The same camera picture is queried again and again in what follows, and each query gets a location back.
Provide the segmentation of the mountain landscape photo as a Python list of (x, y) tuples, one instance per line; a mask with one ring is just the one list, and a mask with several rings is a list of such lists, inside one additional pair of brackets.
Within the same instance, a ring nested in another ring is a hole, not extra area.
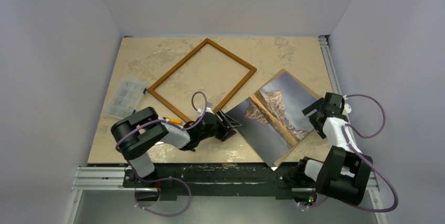
[(319, 95), (282, 69), (226, 114), (240, 122), (240, 135), (270, 167), (280, 163), (314, 130), (303, 110)]

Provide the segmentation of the clear glass pane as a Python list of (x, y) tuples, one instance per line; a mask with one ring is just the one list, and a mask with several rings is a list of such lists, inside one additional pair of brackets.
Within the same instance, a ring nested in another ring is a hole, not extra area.
[(227, 162), (263, 162), (272, 170), (281, 164), (292, 143), (288, 143), (269, 123), (257, 119), (235, 119), (242, 126), (228, 139), (234, 146), (226, 151)]

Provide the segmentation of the yellow handled screwdriver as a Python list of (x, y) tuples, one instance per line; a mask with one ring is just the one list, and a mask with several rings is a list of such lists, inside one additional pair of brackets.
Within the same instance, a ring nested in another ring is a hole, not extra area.
[(177, 124), (177, 125), (182, 125), (182, 124), (183, 124), (183, 121), (182, 121), (182, 120), (179, 120), (179, 119), (174, 119), (174, 118), (169, 118), (169, 117), (163, 117), (163, 120), (166, 120), (166, 121), (168, 121), (168, 122), (172, 122), (172, 123)]

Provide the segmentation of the wooden picture frame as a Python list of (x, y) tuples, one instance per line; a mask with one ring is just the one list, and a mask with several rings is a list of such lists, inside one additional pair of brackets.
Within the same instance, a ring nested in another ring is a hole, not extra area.
[(154, 53), (161, 76), (148, 93), (180, 119), (190, 120), (194, 92), (201, 91), (222, 109), (254, 76), (258, 68), (226, 39), (181, 39)]

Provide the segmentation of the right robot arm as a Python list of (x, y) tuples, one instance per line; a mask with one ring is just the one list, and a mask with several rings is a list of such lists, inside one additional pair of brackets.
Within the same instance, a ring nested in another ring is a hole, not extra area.
[(326, 93), (305, 109), (317, 134), (327, 139), (331, 149), (325, 161), (305, 157), (294, 178), (302, 186), (314, 181), (317, 193), (358, 206), (364, 197), (371, 168), (359, 156), (360, 150), (350, 140), (350, 133), (343, 133), (348, 119), (345, 99), (335, 93)]

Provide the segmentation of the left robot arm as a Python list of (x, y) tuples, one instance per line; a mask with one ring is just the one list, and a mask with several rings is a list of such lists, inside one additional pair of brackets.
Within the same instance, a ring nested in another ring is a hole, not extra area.
[(136, 180), (144, 187), (156, 182), (155, 166), (148, 151), (158, 142), (173, 145), (181, 151), (194, 151), (201, 141), (215, 137), (225, 141), (236, 134), (241, 122), (226, 113), (207, 109), (196, 121), (184, 126), (159, 117), (153, 107), (147, 107), (111, 127), (116, 150), (134, 168)]

